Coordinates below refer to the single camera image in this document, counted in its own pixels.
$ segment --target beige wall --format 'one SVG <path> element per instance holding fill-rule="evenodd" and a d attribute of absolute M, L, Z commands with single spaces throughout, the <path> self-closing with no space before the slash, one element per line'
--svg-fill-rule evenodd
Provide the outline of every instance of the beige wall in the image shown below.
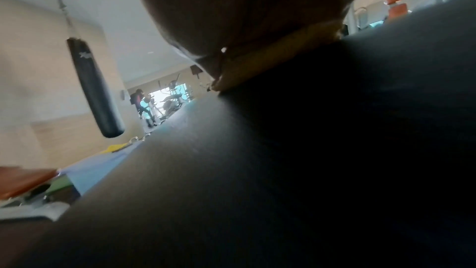
<path fill-rule="evenodd" d="M 132 88 L 128 89 L 129 94 L 134 93 L 139 88 L 142 89 L 144 91 L 144 93 L 146 93 L 146 94 L 157 91 L 157 90 L 159 90 L 158 81 L 160 81 L 160 85 L 161 85 L 162 88 L 166 88 L 167 85 L 169 85 L 169 83 L 172 80 L 177 79 L 177 75 L 180 73 L 178 83 L 179 84 L 185 83 L 188 90 L 191 91 L 190 95 L 192 97 L 198 98 L 198 97 L 204 95 L 207 92 L 207 90 L 206 90 L 206 88 L 203 88 L 202 86 L 200 86 L 200 83 L 202 83 L 203 86 L 206 86 L 206 84 L 211 83 L 210 76 L 207 75 L 206 73 L 202 72 L 199 75 L 200 76 L 200 79 L 199 79 L 199 78 L 197 78 L 196 75 L 192 74 L 189 66 L 183 66 L 183 68 L 184 69 L 182 69 L 178 72 L 174 72 L 172 74 L 162 76 L 160 78 L 155 78 L 153 80 L 151 79 L 151 81 L 149 81 L 147 83 L 132 87 Z"/>
<path fill-rule="evenodd" d="M 143 135 L 134 106 L 120 100 L 125 87 L 103 31 L 75 25 L 118 105 L 125 134 L 101 136 L 72 65 L 63 17 L 0 0 L 0 165 L 61 168 Z"/>

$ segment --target black punching bag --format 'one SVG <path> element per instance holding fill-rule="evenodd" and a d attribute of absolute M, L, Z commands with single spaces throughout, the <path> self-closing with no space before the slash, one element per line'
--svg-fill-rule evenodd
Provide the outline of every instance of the black punching bag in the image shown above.
<path fill-rule="evenodd" d="M 75 38 L 69 38 L 67 43 L 99 130 L 107 138 L 121 135 L 124 133 L 124 123 L 87 43 Z"/>

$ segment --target logo on punching bag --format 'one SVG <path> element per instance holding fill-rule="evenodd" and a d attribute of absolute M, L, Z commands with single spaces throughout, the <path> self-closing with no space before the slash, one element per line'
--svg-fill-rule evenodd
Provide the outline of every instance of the logo on punching bag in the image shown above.
<path fill-rule="evenodd" d="M 80 58 L 90 59 L 93 57 L 91 53 L 79 53 Z"/>

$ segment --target dark floor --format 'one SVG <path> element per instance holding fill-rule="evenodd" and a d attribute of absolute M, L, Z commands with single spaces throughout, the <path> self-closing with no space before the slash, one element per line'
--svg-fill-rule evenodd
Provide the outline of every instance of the dark floor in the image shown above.
<path fill-rule="evenodd" d="M 51 193 L 54 201 L 73 204 L 79 197 L 73 187 Z M 0 268 L 7 267 L 8 263 L 20 256 L 30 244 L 37 241 L 53 225 L 48 219 L 24 219 L 0 221 Z"/>

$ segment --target black padded surface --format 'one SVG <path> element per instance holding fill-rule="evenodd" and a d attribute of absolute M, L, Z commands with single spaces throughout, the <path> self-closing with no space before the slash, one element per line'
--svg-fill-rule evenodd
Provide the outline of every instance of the black padded surface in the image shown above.
<path fill-rule="evenodd" d="M 474 20 L 454 0 L 189 104 L 14 267 L 474 267 L 449 182 L 476 159 Z"/>

